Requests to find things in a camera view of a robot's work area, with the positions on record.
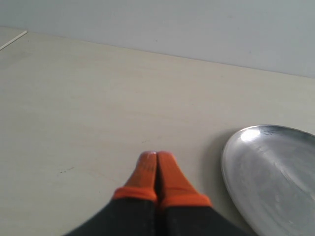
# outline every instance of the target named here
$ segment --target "metal plate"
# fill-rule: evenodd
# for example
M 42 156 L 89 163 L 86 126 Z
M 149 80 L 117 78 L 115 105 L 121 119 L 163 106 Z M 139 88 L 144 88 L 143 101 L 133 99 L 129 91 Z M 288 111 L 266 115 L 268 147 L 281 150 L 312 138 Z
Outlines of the metal plate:
M 276 125 L 235 133 L 222 173 L 236 207 L 260 236 L 315 235 L 315 136 Z

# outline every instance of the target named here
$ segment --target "white table surface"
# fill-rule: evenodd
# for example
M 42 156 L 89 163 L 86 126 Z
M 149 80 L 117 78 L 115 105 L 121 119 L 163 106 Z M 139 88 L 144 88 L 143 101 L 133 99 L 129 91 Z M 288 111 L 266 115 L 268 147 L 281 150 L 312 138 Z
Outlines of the white table surface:
M 223 216 L 233 132 L 315 133 L 315 80 L 28 33 L 0 52 L 0 235 L 61 235 L 100 210 L 144 150 L 175 153 Z
M 27 33 L 23 29 L 0 26 L 0 50 Z

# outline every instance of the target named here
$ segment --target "shiny metal surface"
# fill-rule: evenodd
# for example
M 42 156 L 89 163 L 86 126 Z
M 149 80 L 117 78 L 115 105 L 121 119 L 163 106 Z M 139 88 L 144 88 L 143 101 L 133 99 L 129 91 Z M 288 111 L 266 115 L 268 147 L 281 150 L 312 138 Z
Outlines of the shiny metal surface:
M 222 173 L 236 207 L 260 236 L 315 235 L 315 136 L 275 125 L 235 133 Z

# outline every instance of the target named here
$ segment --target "silver tray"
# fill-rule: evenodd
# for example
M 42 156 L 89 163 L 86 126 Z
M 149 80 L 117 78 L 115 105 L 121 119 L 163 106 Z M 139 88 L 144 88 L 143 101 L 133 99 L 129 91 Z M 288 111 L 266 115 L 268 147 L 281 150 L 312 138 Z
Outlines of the silver tray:
M 258 125 L 226 143 L 224 182 L 236 207 L 260 236 L 315 235 L 315 136 Z

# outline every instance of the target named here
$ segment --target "white wall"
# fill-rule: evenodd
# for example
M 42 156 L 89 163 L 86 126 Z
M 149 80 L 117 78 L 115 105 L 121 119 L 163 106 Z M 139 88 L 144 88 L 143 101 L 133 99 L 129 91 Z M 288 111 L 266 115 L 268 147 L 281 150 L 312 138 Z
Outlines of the white wall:
M 315 78 L 314 11 L 313 0 L 0 0 L 0 25 Z

